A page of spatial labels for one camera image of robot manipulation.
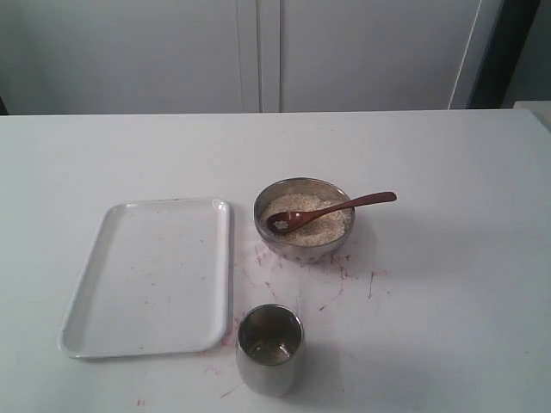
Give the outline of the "stainless steel cup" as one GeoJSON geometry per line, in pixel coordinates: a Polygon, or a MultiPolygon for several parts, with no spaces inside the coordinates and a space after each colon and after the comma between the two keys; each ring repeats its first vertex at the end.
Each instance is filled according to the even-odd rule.
{"type": "Polygon", "coordinates": [[[282,397],[290,393],[303,375],[305,354],[303,323],[286,306],[259,305],[238,325],[238,373],[257,394],[282,397]]]}

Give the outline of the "steel bowl of rice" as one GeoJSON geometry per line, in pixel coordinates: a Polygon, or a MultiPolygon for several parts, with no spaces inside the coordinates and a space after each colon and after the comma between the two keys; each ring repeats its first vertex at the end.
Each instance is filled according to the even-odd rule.
{"type": "Polygon", "coordinates": [[[333,254],[351,234],[353,208],[325,215],[287,235],[276,235],[267,218],[284,211],[309,212],[348,201],[337,186],[319,179],[296,177],[265,188],[254,204],[255,226],[261,239],[279,257],[299,264],[312,264],[333,254]]]}

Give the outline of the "brown wooden spoon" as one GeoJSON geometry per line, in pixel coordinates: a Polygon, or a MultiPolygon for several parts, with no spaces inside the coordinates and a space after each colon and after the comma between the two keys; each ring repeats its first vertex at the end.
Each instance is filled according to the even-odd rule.
{"type": "Polygon", "coordinates": [[[364,195],[353,200],[348,200],[343,203],[329,206],[323,209],[311,212],[288,211],[276,213],[269,216],[266,220],[267,228],[276,234],[285,234],[296,231],[301,227],[319,219],[327,214],[351,209],[355,207],[364,207],[397,200],[397,194],[394,192],[381,192],[375,194],[364,195]]]}

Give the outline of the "white rectangular plastic tray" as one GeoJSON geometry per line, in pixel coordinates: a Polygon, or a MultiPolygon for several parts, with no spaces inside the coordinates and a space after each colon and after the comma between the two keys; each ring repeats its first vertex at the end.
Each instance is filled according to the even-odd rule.
{"type": "Polygon", "coordinates": [[[231,223],[219,198],[109,208],[63,322],[61,352],[103,359],[216,346],[229,328],[231,223]]]}

